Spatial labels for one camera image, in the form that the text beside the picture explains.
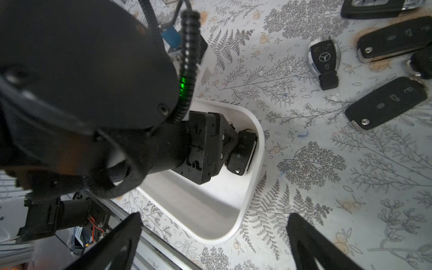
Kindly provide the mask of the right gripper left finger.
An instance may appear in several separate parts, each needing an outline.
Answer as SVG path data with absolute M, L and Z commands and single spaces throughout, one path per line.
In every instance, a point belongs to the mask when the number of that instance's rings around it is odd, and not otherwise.
M 68 270 L 129 270 L 142 232 L 139 213 L 130 214 L 94 247 L 67 266 Z

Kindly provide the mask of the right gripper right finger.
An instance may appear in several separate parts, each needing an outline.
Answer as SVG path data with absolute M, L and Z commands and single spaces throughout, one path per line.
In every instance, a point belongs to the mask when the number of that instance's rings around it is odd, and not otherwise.
M 317 270 L 317 263 L 325 270 L 361 269 L 298 213 L 289 215 L 286 230 L 298 270 Z

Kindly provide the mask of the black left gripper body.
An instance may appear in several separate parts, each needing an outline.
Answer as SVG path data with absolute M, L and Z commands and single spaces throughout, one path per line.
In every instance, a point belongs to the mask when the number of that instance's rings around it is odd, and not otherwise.
M 183 126 L 187 131 L 186 159 L 173 171 L 202 185 L 217 176 L 239 141 L 239 134 L 224 115 L 190 111 Z

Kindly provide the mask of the white rectangular storage tray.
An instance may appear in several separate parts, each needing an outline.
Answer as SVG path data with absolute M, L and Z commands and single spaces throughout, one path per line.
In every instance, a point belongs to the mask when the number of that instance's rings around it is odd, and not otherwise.
M 221 113 L 236 129 L 251 129 L 257 134 L 249 169 L 244 175 L 235 175 L 222 168 L 219 175 L 203 185 L 164 171 L 147 176 L 137 191 L 198 242 L 217 245 L 237 233 L 249 209 L 261 178 L 264 132 L 255 115 L 241 106 L 195 98 L 191 109 Z

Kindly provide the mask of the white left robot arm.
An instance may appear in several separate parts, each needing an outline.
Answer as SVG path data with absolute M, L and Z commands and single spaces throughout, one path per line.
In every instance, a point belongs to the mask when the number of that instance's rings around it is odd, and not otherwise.
M 180 66 L 150 1 L 146 24 L 111 1 L 1 2 L 1 169 L 39 198 L 117 198 L 149 174 L 219 174 L 239 134 L 190 109 L 203 58 L 200 14 L 179 1 Z

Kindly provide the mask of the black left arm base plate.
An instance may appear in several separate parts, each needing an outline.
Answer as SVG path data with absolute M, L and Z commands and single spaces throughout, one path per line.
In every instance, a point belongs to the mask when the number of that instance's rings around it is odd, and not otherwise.
M 109 209 L 96 199 L 76 193 L 71 200 L 60 197 L 36 199 L 32 193 L 24 197 L 27 209 L 25 225 L 18 230 L 19 244 L 54 236 L 57 231 L 74 227 L 93 229 L 93 242 L 98 242 L 108 228 Z

